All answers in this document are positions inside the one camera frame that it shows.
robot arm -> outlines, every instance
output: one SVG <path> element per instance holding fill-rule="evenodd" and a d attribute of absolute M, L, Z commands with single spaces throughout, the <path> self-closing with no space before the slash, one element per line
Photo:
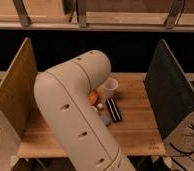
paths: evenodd
<path fill-rule="evenodd" d="M 135 170 L 88 100 L 110 71 L 106 55 L 93 50 L 46 70 L 35 81 L 40 112 L 79 171 Z"/>

dark panel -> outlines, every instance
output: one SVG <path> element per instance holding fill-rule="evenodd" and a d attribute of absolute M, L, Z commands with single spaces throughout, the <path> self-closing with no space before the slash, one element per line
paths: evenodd
<path fill-rule="evenodd" d="M 164 40 L 159 41 L 155 50 L 145 88 L 160 135 L 165 139 L 194 111 L 194 90 Z"/>

